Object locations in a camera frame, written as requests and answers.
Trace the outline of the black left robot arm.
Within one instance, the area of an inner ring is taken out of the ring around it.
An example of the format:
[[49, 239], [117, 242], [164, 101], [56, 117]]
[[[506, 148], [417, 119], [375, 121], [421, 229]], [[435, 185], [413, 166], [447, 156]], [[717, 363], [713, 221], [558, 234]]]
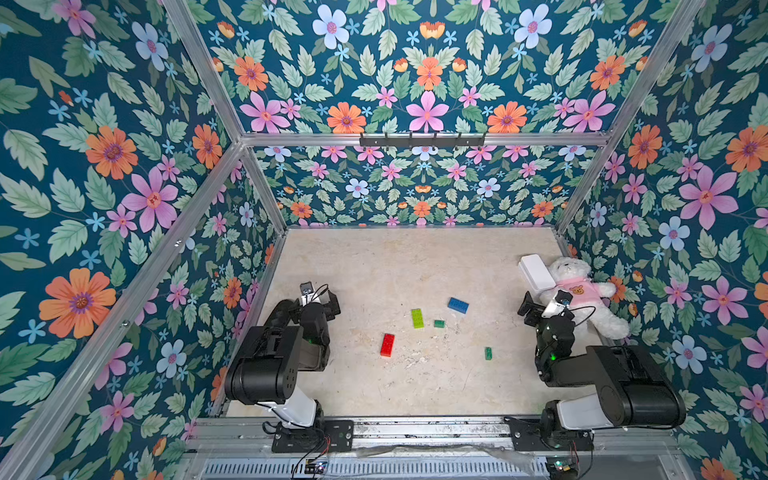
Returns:
[[341, 314], [338, 297], [324, 286], [277, 303], [262, 325], [251, 328], [225, 380], [229, 401], [268, 410], [291, 429], [317, 428], [320, 403], [298, 386], [301, 372], [322, 372], [331, 353], [329, 322]]

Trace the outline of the blue lego brick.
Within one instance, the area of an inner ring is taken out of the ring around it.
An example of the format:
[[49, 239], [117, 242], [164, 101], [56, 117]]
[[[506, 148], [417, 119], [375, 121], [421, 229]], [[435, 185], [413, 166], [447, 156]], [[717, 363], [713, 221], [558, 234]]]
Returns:
[[468, 312], [469, 304], [455, 297], [451, 297], [448, 300], [447, 307], [452, 311], [465, 315]]

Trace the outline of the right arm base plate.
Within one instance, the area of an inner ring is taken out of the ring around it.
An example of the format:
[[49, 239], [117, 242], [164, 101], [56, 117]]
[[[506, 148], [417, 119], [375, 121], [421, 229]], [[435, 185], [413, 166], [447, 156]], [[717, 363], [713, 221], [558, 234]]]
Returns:
[[505, 417], [513, 448], [517, 452], [591, 451], [593, 435], [589, 430], [557, 430], [543, 425], [539, 419]]

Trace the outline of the red lego brick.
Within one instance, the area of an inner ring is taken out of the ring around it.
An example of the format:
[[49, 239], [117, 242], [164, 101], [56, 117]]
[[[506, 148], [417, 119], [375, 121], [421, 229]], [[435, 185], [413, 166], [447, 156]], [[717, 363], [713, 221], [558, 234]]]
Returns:
[[380, 355], [382, 357], [390, 358], [392, 356], [394, 342], [395, 342], [395, 336], [393, 334], [384, 335], [382, 339], [381, 348], [380, 348]]

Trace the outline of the lime green lego brick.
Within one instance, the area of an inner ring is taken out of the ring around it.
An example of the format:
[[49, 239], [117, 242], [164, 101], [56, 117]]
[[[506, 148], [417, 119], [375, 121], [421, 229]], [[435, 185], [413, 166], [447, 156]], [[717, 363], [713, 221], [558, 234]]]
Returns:
[[423, 329], [425, 327], [423, 313], [420, 309], [411, 310], [411, 319], [414, 329]]

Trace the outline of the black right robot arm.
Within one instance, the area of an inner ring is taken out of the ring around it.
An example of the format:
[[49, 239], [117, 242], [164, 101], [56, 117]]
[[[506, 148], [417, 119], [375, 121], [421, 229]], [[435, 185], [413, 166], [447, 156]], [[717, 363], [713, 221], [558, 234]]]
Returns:
[[587, 346], [574, 355], [575, 312], [571, 296], [559, 293], [549, 305], [527, 292], [518, 314], [536, 330], [534, 364], [549, 387], [592, 385], [595, 392], [572, 400], [554, 400], [541, 414], [544, 436], [616, 428], [673, 429], [686, 419], [685, 403], [641, 346]]

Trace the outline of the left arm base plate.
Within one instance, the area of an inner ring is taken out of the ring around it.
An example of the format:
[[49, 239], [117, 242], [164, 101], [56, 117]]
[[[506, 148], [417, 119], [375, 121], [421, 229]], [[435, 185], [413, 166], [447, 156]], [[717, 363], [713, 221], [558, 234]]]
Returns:
[[271, 451], [273, 453], [307, 453], [313, 450], [349, 452], [352, 450], [355, 423], [351, 420], [325, 420], [311, 428], [276, 427]]

